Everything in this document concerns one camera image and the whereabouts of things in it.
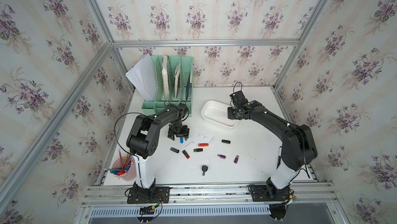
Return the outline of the black silver swivel usb drive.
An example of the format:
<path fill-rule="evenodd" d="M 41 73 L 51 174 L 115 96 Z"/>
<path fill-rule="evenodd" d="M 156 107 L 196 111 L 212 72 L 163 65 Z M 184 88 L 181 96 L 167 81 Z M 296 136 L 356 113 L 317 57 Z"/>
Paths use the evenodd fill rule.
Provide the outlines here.
<path fill-rule="evenodd" d="M 176 149 L 176 148 L 174 148 L 174 147 L 171 147 L 170 148 L 170 151 L 172 151 L 172 152 L 174 152 L 174 153 L 179 153 L 179 150 L 178 149 Z"/>

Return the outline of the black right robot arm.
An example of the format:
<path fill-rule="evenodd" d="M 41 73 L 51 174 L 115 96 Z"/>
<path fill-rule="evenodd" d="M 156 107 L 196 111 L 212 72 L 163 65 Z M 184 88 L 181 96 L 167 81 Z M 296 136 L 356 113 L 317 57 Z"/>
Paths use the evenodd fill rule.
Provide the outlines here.
<path fill-rule="evenodd" d="M 227 109 L 228 119 L 257 122 L 282 142 L 280 166 L 267 180 L 267 191 L 275 193 L 289 188 L 301 168 L 318 156 L 311 128 L 288 122 L 258 101 L 248 101 L 242 91 L 232 93 L 230 98 L 232 105 Z"/>

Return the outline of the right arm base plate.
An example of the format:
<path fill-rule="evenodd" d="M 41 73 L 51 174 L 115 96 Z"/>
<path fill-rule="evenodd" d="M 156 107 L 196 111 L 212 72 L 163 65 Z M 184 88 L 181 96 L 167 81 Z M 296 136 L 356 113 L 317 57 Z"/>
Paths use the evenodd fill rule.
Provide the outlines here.
<path fill-rule="evenodd" d="M 254 202 L 289 202 L 293 198 L 294 191 L 287 186 L 284 189 L 277 189 L 272 185 L 254 185 L 248 186 Z"/>

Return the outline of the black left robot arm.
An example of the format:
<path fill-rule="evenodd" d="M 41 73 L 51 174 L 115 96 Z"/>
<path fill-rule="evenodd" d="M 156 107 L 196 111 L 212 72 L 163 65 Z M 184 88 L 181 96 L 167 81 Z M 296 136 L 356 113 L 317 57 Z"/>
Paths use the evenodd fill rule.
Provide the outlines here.
<path fill-rule="evenodd" d="M 163 127 L 168 126 L 167 137 L 171 140 L 178 138 L 189 138 L 190 129 L 183 123 L 189 116 L 190 111 L 186 104 L 168 104 L 163 110 L 151 114 L 140 114 L 135 118 L 129 136 L 126 141 L 130 154 L 137 158 L 136 185 L 142 189 L 150 189 L 155 185 L 155 177 L 149 166 L 149 158 L 155 153 L 160 132 Z"/>

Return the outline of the purple metal plug usb drive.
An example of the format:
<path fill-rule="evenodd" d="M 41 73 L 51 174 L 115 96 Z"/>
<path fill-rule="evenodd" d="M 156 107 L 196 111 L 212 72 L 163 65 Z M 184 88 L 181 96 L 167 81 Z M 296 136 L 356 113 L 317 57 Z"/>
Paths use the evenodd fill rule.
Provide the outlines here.
<path fill-rule="evenodd" d="M 236 155 L 236 157 L 235 157 L 235 159 L 234 159 L 234 164 L 237 164 L 237 163 L 238 163 L 238 161 L 239 161 L 239 156 L 238 156 L 238 155 Z"/>

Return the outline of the purple clear cap usb drive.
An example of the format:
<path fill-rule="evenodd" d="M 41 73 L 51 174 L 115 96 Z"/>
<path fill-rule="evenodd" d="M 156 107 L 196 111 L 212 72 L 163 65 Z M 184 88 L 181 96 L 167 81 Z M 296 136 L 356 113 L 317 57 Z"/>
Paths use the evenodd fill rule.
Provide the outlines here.
<path fill-rule="evenodd" d="M 218 154 L 217 156 L 218 156 L 219 158 L 221 158 L 221 159 L 226 159 L 226 156 L 225 156 L 225 155 Z"/>

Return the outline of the red black usb drive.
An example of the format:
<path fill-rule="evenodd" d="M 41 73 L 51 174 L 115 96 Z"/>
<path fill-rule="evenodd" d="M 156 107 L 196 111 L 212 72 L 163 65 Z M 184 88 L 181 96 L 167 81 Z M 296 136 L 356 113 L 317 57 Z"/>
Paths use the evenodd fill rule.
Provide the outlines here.
<path fill-rule="evenodd" d="M 183 155 L 185 156 L 186 159 L 190 158 L 189 154 L 185 150 L 183 150 L 182 153 L 183 153 Z"/>

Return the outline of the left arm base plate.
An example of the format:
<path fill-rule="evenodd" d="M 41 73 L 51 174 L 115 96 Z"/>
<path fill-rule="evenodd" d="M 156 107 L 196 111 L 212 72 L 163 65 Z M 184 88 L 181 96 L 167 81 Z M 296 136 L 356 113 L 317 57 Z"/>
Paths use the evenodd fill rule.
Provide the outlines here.
<path fill-rule="evenodd" d="M 170 198 L 170 187 L 153 186 L 150 189 L 143 189 L 138 187 L 129 188 L 125 191 L 128 204 L 143 204 L 143 203 L 168 203 Z"/>

